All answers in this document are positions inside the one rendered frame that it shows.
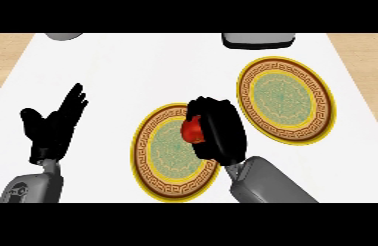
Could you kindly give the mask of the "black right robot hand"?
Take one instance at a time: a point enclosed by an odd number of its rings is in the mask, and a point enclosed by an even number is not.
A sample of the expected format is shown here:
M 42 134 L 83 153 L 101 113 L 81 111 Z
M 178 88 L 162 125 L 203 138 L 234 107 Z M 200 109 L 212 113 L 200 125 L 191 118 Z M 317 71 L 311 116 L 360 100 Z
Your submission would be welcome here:
M 221 166 L 244 160 L 246 135 L 240 117 L 228 100 L 199 96 L 187 104 L 185 120 L 199 117 L 203 141 L 191 145 L 199 159 L 213 159 Z

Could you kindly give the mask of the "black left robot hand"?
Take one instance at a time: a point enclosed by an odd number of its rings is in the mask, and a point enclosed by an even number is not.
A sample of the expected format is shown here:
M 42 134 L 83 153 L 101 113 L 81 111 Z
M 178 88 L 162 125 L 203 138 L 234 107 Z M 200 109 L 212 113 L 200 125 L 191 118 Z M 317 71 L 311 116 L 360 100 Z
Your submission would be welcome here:
M 32 108 L 21 109 L 23 132 L 32 142 L 30 164 L 39 165 L 45 159 L 58 161 L 63 158 L 86 104 L 82 85 L 76 83 L 58 109 L 47 117 L 42 117 Z

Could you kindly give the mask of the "yellow rimmed patterned plate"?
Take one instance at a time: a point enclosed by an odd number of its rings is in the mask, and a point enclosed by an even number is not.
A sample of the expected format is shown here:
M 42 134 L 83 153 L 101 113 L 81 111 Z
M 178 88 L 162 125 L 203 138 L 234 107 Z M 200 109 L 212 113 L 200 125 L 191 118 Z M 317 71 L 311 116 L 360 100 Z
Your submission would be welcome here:
M 194 199 L 209 188 L 219 171 L 213 160 L 199 159 L 179 134 L 185 103 L 160 106 L 137 127 L 129 165 L 137 184 L 162 202 Z
M 253 128 L 274 141 L 308 145 L 329 134 L 336 105 L 329 87 L 301 62 L 265 56 L 243 67 L 237 103 Z

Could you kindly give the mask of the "grey rounded object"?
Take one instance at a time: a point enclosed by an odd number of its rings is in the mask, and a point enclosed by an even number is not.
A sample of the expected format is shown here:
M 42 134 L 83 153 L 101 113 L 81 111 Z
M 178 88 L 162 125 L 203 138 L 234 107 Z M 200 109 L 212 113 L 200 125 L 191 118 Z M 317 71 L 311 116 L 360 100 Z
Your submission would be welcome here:
M 76 38 L 82 33 L 45 33 L 47 37 L 55 41 L 66 41 Z

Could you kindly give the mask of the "grey appliance with dark base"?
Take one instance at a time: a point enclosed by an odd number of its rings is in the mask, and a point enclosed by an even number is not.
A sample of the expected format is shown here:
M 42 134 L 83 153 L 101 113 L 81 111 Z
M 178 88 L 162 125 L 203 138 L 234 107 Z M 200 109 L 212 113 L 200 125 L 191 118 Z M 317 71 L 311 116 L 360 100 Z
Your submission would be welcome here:
M 222 45 L 230 49 L 277 49 L 292 45 L 293 33 L 222 33 Z

